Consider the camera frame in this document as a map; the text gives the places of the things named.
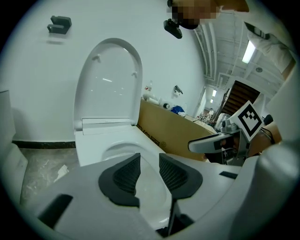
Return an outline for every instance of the raised toilet lid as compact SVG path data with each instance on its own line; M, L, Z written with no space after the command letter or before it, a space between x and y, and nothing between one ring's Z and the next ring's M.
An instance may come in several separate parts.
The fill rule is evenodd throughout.
M131 44L119 38L100 42L85 61L77 84L75 130L82 130L83 119L136 125L142 75L141 58Z

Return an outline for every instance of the blue object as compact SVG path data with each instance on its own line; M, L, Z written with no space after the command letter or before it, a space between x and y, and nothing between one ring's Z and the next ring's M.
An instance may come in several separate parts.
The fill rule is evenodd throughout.
M175 113L175 114L178 114L180 112L184 113L184 110L182 109L182 107L180 106L175 106L171 109L171 112Z

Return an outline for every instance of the ceiling light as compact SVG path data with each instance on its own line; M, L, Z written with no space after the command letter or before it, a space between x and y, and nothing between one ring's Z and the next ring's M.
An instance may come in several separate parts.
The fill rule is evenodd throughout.
M254 45L251 43L251 41L248 42L248 46L247 46L247 49L245 51L245 55L242 59L242 62L244 63L249 63L250 62L250 59L252 58L252 55L254 53L254 50L255 50L255 47Z

